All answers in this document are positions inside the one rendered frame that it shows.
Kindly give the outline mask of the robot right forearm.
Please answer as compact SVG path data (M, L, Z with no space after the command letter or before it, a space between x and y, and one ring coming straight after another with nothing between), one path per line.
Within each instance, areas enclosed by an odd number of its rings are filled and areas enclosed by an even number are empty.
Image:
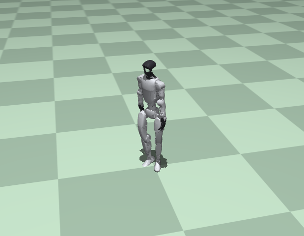
M143 107L143 96L140 96L139 94L138 94L138 105L141 105L141 107Z

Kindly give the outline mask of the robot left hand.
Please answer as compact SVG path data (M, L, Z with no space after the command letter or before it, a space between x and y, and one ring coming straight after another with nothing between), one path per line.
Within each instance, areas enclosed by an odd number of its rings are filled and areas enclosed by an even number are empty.
M165 124L166 124L166 120L164 121L163 118L161 118L161 127L158 129L158 130L163 130L163 128L165 127Z

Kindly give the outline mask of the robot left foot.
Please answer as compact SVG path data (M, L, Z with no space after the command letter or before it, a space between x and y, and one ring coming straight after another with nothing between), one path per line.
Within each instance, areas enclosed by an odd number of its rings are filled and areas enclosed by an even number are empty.
M154 166L154 171L158 172L160 171L161 169L161 160L160 162L157 160L157 162L155 163L155 166Z

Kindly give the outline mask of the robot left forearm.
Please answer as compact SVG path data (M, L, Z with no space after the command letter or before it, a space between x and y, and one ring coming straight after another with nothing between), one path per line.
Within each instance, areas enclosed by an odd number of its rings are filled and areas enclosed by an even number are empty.
M167 119L166 118L166 104L165 104L165 101L163 100L162 101L162 106L159 107L160 109L160 117L164 119L164 121Z

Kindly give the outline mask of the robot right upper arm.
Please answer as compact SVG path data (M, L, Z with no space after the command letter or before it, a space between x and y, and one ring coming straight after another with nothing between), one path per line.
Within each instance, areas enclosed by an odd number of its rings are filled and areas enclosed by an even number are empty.
M141 78L142 78L142 76L144 76L144 74L141 74L140 76L137 77L138 87L139 87L139 89L137 90L137 94L139 94L140 96L143 96L142 88L141 88Z

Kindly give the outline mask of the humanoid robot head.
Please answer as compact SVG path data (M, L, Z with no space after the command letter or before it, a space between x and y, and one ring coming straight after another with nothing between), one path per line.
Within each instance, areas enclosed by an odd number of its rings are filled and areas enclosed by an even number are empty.
M146 76L147 79L153 79L156 77L152 72L152 69L154 67L156 67L156 63L153 60L147 60L145 63L143 63L142 66L143 66L145 75L147 75ZM149 69L150 71L146 72L145 69ZM153 78L151 78L152 76L153 76Z

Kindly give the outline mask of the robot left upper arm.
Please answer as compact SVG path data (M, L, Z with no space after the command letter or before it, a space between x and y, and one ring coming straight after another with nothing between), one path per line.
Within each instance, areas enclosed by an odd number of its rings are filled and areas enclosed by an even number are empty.
M165 84L162 81L157 80L156 88L158 90L159 100L157 101L158 106L162 106L162 101L165 100Z

